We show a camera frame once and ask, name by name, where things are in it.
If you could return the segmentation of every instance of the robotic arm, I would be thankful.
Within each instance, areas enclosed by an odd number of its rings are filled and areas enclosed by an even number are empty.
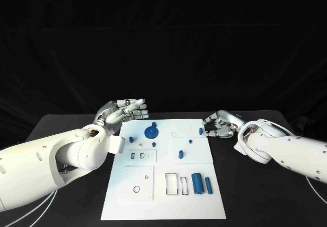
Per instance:
[[[104,163],[107,153],[121,154],[126,139],[114,136],[123,122],[149,118],[145,99],[110,101],[94,123],[0,151],[0,212],[21,207]],[[60,172],[57,159],[70,165]]]
[[[202,124],[212,121],[218,130],[205,131],[201,128],[201,134],[230,138],[238,132],[235,149],[244,155],[264,164],[274,159],[287,169],[327,183],[326,142],[294,136],[286,128],[264,119],[245,122],[227,110],[214,113]]]

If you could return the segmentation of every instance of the robotic hand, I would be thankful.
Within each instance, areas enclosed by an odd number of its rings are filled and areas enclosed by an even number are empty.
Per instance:
[[[94,123],[0,151],[0,212],[21,207],[67,186],[121,154],[126,139],[114,136],[123,122],[149,118],[145,99],[110,101]],[[57,159],[70,166],[58,171]]]
[[[326,142],[294,136],[284,127],[264,119],[247,122],[227,110],[214,113],[202,124],[212,121],[218,130],[201,128],[201,135],[230,138],[238,132],[235,149],[244,155],[264,164],[274,159],[287,169],[327,183]]]

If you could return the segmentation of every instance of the hole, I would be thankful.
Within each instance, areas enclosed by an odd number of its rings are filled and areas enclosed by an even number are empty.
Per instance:
[[[41,156],[39,152],[36,152],[36,157],[38,157],[39,161],[42,162],[44,157]]]
[[[140,192],[140,187],[136,186],[133,191],[134,191],[134,193],[139,193]]]
[[[8,172],[3,165],[0,165],[0,172],[2,172],[2,174],[6,174],[6,172]]]

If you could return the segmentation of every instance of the table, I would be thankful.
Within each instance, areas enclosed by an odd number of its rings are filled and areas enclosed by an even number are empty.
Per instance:
[[[152,113],[150,119],[206,118],[214,112]],[[278,111],[235,111],[244,119],[264,118],[290,128]],[[94,114],[47,115],[28,141],[83,128],[93,123]],[[77,179],[57,194],[54,203],[35,227],[120,227],[130,226],[322,226],[327,204],[316,195],[304,176],[283,168],[273,160],[257,163],[235,149],[237,136],[209,138],[214,165],[225,205],[227,220],[139,220],[101,221],[101,211],[111,175],[114,154],[109,154],[98,170]],[[327,185],[312,180],[327,198]],[[0,226],[22,217],[45,198],[26,206],[0,213]],[[44,205],[15,226],[29,226],[44,212]]]

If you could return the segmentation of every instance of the black backdrop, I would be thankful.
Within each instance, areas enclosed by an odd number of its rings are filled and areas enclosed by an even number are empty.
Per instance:
[[[327,32],[309,3],[31,0],[0,8],[0,148],[47,114],[280,110],[327,140]]]

